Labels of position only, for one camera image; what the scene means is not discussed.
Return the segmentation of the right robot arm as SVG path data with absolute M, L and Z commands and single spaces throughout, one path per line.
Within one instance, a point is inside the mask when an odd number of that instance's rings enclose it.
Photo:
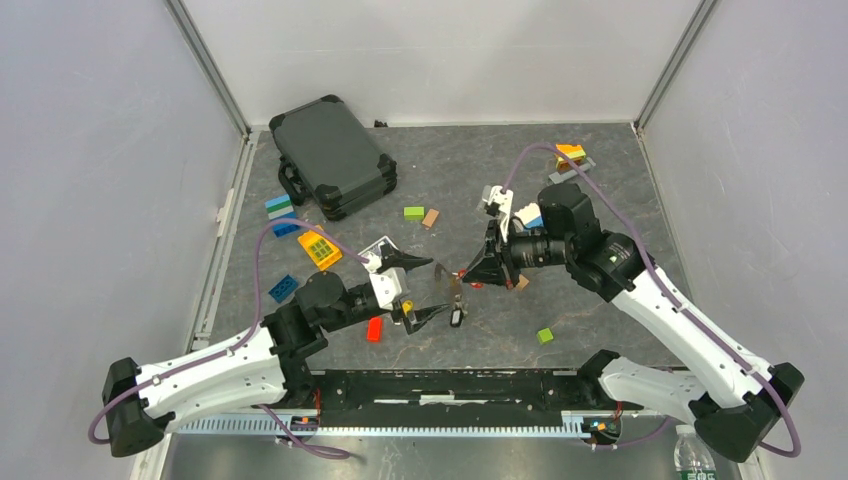
M 601 227 L 590 198 L 569 183 L 537 197 L 542 223 L 525 228 L 502 186 L 483 190 L 484 243 L 464 281 L 517 286 L 526 268 L 562 266 L 582 288 L 645 327 L 687 368 L 686 375 L 601 350 L 577 372 L 580 400 L 635 404 L 692 426 L 724 458 L 741 463 L 787 417 L 804 382 L 790 363 L 772 364 L 723 332 L 675 287 L 632 236 Z

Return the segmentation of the metal keyring plate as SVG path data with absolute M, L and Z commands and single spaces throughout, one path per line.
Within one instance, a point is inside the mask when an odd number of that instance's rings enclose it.
M 456 300 L 462 295 L 461 284 L 457 275 L 449 271 L 442 263 L 436 263 L 434 267 L 434 279 L 451 300 Z

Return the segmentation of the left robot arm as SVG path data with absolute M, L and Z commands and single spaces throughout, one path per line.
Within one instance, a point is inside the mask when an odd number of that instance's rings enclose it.
M 328 345 L 327 334 L 388 314 L 408 334 L 450 310 L 440 304 L 406 311 L 407 273 L 430 259 L 383 241 L 366 254 L 368 280 L 348 287 L 321 271 L 290 301 L 235 336 L 159 363 L 113 362 L 102 391 L 104 443 L 116 458 L 143 452 L 166 434 L 207 416 L 243 407 L 302 407 L 314 399 L 309 356 Z

